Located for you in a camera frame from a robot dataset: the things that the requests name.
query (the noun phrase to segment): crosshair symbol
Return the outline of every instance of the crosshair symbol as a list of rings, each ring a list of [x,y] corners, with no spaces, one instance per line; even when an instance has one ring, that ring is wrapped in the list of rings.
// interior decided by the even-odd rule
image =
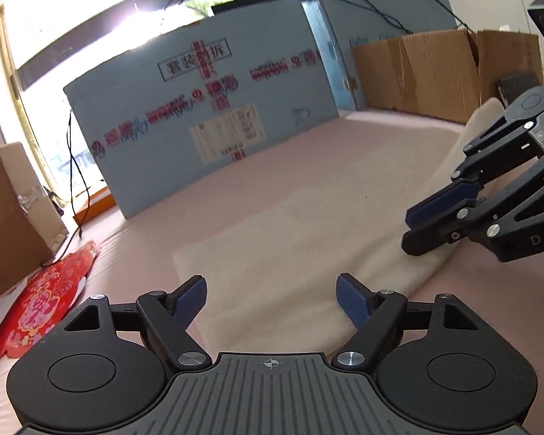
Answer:
[[[278,365],[281,365],[282,363],[280,363],[278,360],[274,360],[274,359],[269,359],[269,360],[266,360],[264,363],[262,363],[263,365],[267,366],[268,368],[272,369],[272,368],[275,368],[276,366]]]

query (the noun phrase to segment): orange object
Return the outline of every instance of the orange object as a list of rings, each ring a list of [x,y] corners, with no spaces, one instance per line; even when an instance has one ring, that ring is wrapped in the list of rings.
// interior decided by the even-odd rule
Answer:
[[[77,225],[79,224],[79,222],[81,222],[82,224],[86,224],[91,219],[94,219],[98,215],[103,214],[105,211],[115,206],[116,202],[113,195],[109,191],[109,188],[105,186],[103,189],[98,190],[96,193],[91,195],[91,202],[88,213],[87,204],[88,200],[85,201],[85,204],[83,204],[79,208],[77,214],[73,216],[73,219],[75,220]]]
[[[0,359],[4,353],[10,358],[22,357],[61,321],[78,294],[79,282],[88,274],[98,253],[94,242],[89,241],[28,280],[0,324]]]

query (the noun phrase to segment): silver screw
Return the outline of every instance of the silver screw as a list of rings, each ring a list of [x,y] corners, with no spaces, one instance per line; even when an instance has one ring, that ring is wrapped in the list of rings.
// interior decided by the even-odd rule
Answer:
[[[365,357],[357,351],[344,351],[337,356],[337,361],[344,366],[359,366],[365,362]]]
[[[494,224],[488,227],[488,232],[486,232],[486,235],[488,237],[495,237],[499,234],[499,224]]]
[[[207,360],[206,355],[199,351],[186,351],[182,353],[177,361],[184,366],[199,366]]]
[[[467,216],[467,213],[469,212],[469,209],[467,207],[463,207],[459,211],[457,211],[457,219],[464,219],[465,216]]]

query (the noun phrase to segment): folded cloth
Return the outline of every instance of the folded cloth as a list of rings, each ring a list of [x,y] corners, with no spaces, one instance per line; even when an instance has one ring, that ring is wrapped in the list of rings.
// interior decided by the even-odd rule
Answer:
[[[371,289],[415,290],[453,247],[406,255],[405,212],[448,183],[464,145],[502,113],[492,99],[461,134],[438,125],[407,130],[334,177],[175,251],[180,279],[207,279],[196,320],[206,350],[329,355],[354,332],[335,299],[340,273]]]

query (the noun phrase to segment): cardboard box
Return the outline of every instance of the cardboard box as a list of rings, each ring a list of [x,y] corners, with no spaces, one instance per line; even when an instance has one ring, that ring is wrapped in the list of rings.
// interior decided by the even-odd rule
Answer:
[[[67,229],[21,143],[0,146],[0,295],[52,258]]]
[[[403,30],[370,11],[364,0],[312,0],[303,2],[322,62],[339,109],[365,109],[365,100],[351,48],[403,36]],[[368,0],[379,11],[397,18],[417,33],[455,29],[447,9],[449,0]]]
[[[465,30],[411,34],[353,48],[369,105],[465,124],[498,97],[497,81],[534,72],[543,83],[538,36]]]
[[[178,28],[64,91],[126,218],[338,116],[298,0]]]

